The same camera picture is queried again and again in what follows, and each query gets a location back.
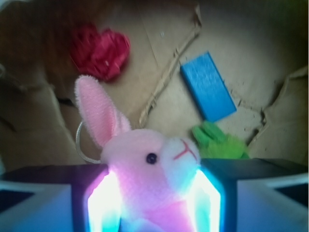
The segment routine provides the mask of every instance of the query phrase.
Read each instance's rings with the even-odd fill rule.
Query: blue block
[[[180,70],[204,120],[216,122],[236,112],[209,52],[182,65]]]

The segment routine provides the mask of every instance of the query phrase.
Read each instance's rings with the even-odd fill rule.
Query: plush bunny
[[[81,76],[75,93],[84,124],[120,183],[122,231],[194,231],[186,194],[200,165],[188,139],[131,130],[98,81]]]

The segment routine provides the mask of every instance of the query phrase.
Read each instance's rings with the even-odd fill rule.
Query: led light
[[[201,170],[196,173],[187,204],[195,231],[219,231],[221,195]]]
[[[115,173],[110,172],[88,198],[90,231],[118,232],[121,195]]]

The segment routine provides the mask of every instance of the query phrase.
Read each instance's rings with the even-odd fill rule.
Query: red crumpled paper
[[[72,33],[70,56],[78,71],[99,80],[116,77],[129,53],[129,38],[110,29],[99,34],[96,26],[87,24]]]

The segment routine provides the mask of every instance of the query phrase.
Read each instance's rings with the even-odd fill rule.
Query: green plush
[[[192,128],[197,141],[201,158],[248,159],[246,144],[230,134],[225,135],[220,128],[211,122],[203,122]]]

